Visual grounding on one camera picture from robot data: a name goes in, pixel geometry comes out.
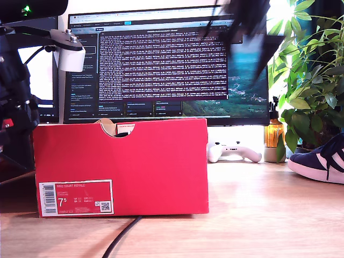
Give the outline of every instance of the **red shoebox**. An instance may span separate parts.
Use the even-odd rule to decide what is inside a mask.
[[[38,126],[40,217],[208,213],[206,119]]]

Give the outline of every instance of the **green led light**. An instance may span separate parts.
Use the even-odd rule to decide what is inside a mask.
[[[27,5],[27,6],[24,8],[24,11],[26,11],[26,12],[31,12],[30,6]]]

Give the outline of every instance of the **bottle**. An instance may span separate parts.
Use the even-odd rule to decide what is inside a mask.
[[[276,107],[278,98],[273,97],[274,102],[269,102],[270,125],[264,128],[264,160],[265,162],[277,162],[277,143],[282,134],[285,145],[284,125],[278,120]]]

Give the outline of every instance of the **white wall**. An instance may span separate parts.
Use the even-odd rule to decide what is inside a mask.
[[[108,11],[127,11],[143,10],[156,8],[174,8],[212,5],[214,0],[69,0],[66,12],[59,17],[59,29],[64,30],[68,24],[68,14],[87,13],[87,12],[108,12]],[[63,121],[63,106],[65,98],[65,74],[60,72],[60,122]],[[214,142],[225,144],[235,144],[241,141],[244,145],[260,151],[263,146],[263,127],[262,126],[235,126],[235,127],[209,127],[209,144]]]

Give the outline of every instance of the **white label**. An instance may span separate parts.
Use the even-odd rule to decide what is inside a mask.
[[[55,183],[39,183],[39,195],[41,199],[42,216],[51,217],[58,215]]]
[[[117,133],[128,133],[130,134],[134,130],[135,124],[117,124]]]
[[[39,183],[39,193],[42,217],[114,214],[112,180]]]

